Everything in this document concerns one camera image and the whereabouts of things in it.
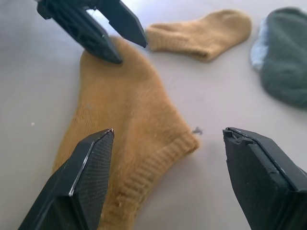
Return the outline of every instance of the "sock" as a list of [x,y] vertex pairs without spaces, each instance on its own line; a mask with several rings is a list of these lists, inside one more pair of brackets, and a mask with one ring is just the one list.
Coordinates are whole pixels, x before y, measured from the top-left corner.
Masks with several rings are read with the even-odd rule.
[[253,45],[250,53],[252,67],[260,71],[263,66],[264,58],[268,53],[268,26],[266,18],[261,21],[258,39]]
[[221,10],[195,21],[158,23],[146,28],[152,51],[169,51],[210,61],[248,39],[250,18],[239,11]]
[[307,15],[296,8],[278,9],[267,17],[267,26],[261,83],[273,97],[307,108]]
[[199,143],[171,104],[156,71],[133,47],[113,38],[121,65],[84,52],[78,107],[53,171],[94,132],[115,132],[109,187],[99,230],[131,230],[154,185]]

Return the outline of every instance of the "yellow sock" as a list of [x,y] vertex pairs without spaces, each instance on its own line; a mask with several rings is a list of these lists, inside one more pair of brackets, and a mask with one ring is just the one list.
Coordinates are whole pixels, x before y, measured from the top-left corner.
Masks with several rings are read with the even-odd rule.
[[154,185],[199,143],[149,62],[123,39],[113,38],[113,42],[123,57],[122,65],[106,63],[87,52],[81,57],[78,107],[53,171],[81,139],[113,128],[109,188],[98,229],[131,230]]
[[250,18],[239,11],[221,10],[195,21],[157,23],[146,28],[152,51],[169,51],[210,61],[248,39]]

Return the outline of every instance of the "fabric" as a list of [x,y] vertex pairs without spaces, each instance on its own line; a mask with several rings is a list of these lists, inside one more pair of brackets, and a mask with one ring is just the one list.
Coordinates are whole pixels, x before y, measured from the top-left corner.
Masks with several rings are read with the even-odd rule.
[[253,45],[250,53],[250,62],[256,71],[260,71],[264,58],[268,53],[268,26],[266,18],[261,21],[258,39]]
[[210,61],[248,39],[250,18],[239,11],[221,10],[195,21],[157,23],[146,28],[152,51],[169,51]]
[[130,230],[143,201],[163,174],[199,143],[168,99],[149,62],[121,38],[113,38],[123,64],[81,57],[78,107],[62,140],[53,171],[77,143],[113,128],[109,188],[99,230]]
[[269,14],[267,26],[262,85],[273,97],[307,108],[307,15],[296,8],[278,9]]

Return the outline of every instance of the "mustard yellow sock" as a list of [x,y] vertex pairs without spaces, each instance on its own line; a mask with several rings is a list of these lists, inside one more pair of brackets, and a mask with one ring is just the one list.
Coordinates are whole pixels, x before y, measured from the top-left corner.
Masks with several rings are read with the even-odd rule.
[[122,65],[87,52],[81,57],[81,90],[53,171],[77,143],[106,128],[115,132],[109,187],[99,230],[131,230],[143,201],[178,160],[198,148],[190,128],[168,99],[149,62],[113,38]]
[[221,10],[195,21],[157,23],[146,28],[152,51],[169,51],[210,61],[248,39],[250,18],[239,11]]

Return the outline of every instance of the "table surface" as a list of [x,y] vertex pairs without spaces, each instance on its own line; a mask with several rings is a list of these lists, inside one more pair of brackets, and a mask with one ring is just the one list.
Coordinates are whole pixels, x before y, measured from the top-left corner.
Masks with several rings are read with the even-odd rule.
[[[260,21],[304,0],[125,0],[144,27],[193,20],[223,8],[253,21],[251,37],[211,63],[141,47],[201,147],[175,165],[145,202],[136,230],[248,230],[232,190],[222,129],[238,127],[272,138],[307,171],[307,112],[271,98],[249,63]],[[105,18],[90,12],[114,34]],[[0,0],[0,229],[15,230],[50,176],[79,93],[83,51],[33,0]]]

